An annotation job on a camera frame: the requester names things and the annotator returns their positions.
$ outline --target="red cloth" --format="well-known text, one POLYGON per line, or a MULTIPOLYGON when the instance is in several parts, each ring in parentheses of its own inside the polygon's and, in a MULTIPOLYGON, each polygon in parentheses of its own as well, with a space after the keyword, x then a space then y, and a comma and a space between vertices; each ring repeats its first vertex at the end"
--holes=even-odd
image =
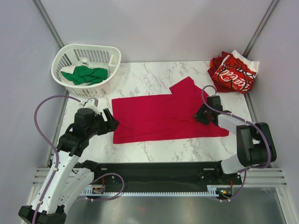
POLYGON ((228 135, 225 129, 203 125, 193 118, 203 101, 201 89, 190 77, 172 86, 170 91, 172 94, 168 95, 113 99, 113 116, 120 122, 113 143, 228 135))
POLYGON ((210 62, 210 69, 207 71, 214 83, 214 86, 216 87, 218 92, 236 92, 235 90, 224 86, 223 84, 217 82, 216 80, 214 80, 212 78, 212 76, 215 74, 215 72, 218 70, 218 68, 220 67, 223 59, 229 55, 229 53, 227 52, 222 52, 222 57, 214 57, 211 62, 210 62))

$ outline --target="marble table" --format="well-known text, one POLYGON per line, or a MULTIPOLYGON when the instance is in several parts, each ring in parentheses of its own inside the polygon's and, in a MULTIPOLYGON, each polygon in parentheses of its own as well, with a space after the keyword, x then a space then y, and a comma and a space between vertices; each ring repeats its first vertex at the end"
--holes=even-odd
MULTIPOLYGON (((121 82, 117 90, 99 98, 100 110, 109 108, 111 100, 122 97, 135 97, 155 94, 170 94, 169 87, 190 76, 199 88, 213 84, 207 70, 209 62, 149 62, 122 63, 121 82)), ((207 88, 207 93, 214 91, 207 88)), ((224 110, 250 120, 244 96, 238 92, 219 93, 224 110)), ((69 99, 67 102, 60 136, 80 106, 69 99)), ((113 133, 94 136, 85 149, 79 162, 179 162, 179 161, 219 161, 236 153, 236 138, 230 133, 227 137, 193 138, 183 140, 146 141, 127 144, 113 144, 113 133)))

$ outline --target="green cloth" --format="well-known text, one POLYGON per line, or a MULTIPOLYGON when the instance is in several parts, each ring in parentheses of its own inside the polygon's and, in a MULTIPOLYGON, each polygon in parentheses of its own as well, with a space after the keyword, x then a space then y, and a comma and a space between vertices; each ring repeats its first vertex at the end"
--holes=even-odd
POLYGON ((108 70, 103 68, 90 69, 86 66, 78 66, 74 69, 73 74, 62 71, 61 74, 75 85, 90 83, 93 85, 101 83, 108 78, 108 70))

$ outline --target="basket rim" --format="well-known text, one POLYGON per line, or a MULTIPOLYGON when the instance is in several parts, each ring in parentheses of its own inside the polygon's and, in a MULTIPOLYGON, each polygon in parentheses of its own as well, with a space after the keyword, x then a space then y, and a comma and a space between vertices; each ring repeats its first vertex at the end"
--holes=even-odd
POLYGON ((68 44, 68 45, 65 45, 64 47, 62 47, 58 53, 56 54, 53 62, 52 62, 52 65, 51 65, 51 75, 53 77, 53 79, 60 85, 63 85, 65 87, 69 87, 69 88, 73 88, 73 89, 91 89, 91 88, 95 88, 95 87, 98 87, 100 85, 103 85, 105 84, 106 82, 108 82, 113 76, 114 74, 117 72, 119 66, 121 64, 121 52, 120 50, 118 50, 118 48, 116 47, 113 47, 113 46, 104 46, 104 45, 94 45, 94 44, 78 44, 78 43, 71 43, 71 44, 68 44), (116 65, 116 68, 114 70, 114 72, 110 75, 110 77, 106 80, 104 80, 103 82, 101 83, 97 83, 97 84, 93 84, 93 85, 86 85, 86 86, 75 86, 75 85, 69 85, 69 84, 66 84, 66 83, 63 83, 63 82, 60 82, 56 76, 54 75, 54 72, 53 72, 53 67, 54 67, 54 62, 57 60, 57 57, 58 55, 65 49, 65 48, 70 48, 71 46, 89 46, 89 47, 104 47, 104 48, 113 48, 115 50, 117 50, 117 52, 119 53, 119 60, 118 60, 118 63, 116 65))

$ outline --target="coca-cola bag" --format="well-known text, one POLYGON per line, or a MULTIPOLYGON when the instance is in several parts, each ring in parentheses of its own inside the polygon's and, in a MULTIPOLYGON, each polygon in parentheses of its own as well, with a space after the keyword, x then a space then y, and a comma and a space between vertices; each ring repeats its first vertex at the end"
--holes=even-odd
POLYGON ((258 65, 259 62, 252 62, 234 50, 223 59, 212 79, 234 91, 245 93, 252 89, 258 65))

